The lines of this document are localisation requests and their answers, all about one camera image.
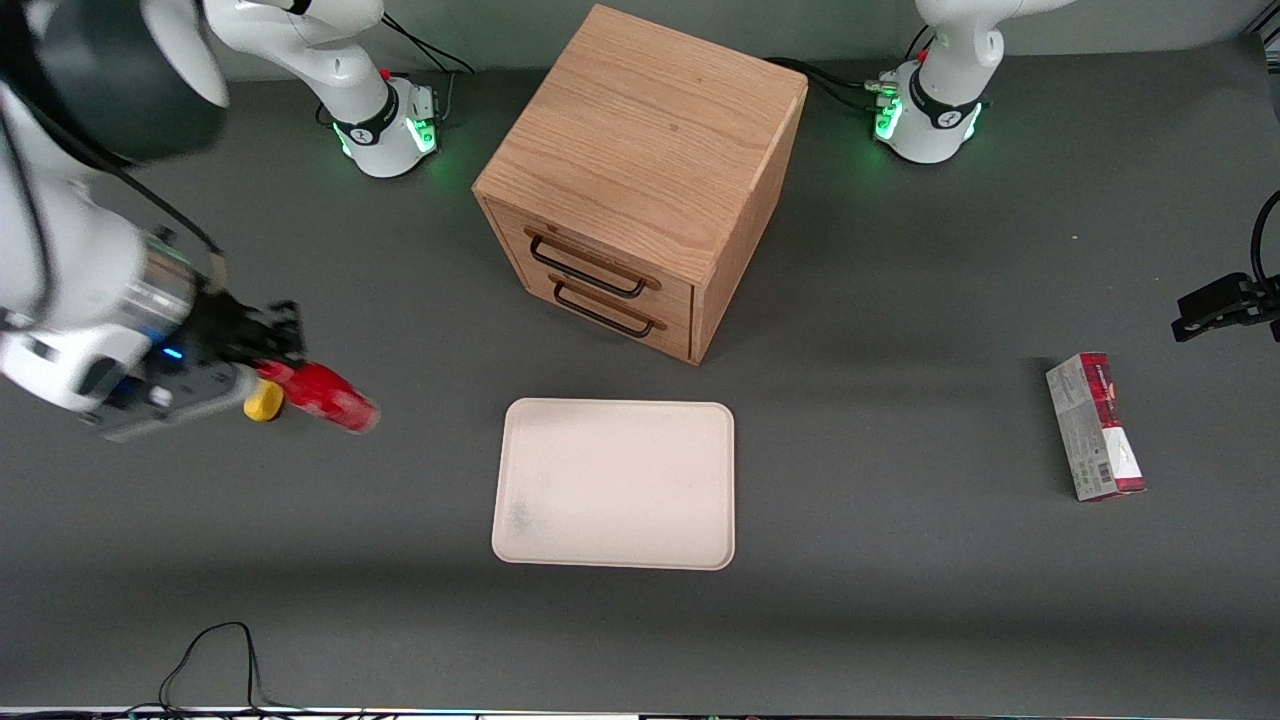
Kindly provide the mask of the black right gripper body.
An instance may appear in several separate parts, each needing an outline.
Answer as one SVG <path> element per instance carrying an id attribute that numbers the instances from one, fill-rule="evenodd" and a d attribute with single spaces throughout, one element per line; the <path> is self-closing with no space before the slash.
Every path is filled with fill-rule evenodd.
<path id="1" fill-rule="evenodd" d="M 215 361 L 256 366 L 268 360 L 262 334 L 251 318 L 255 307 L 237 301 L 225 290 L 198 284 L 195 304 L 184 320 L 186 363 L 209 366 Z"/>

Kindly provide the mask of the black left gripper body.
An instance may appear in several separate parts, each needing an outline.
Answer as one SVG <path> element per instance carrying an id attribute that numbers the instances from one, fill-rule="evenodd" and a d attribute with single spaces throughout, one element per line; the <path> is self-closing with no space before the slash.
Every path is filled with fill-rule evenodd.
<path id="1" fill-rule="evenodd" d="M 1248 290 L 1253 299 L 1245 310 L 1244 324 L 1266 324 L 1272 340 L 1279 342 L 1279 275 L 1271 275 L 1263 281 L 1253 279 L 1249 282 Z"/>

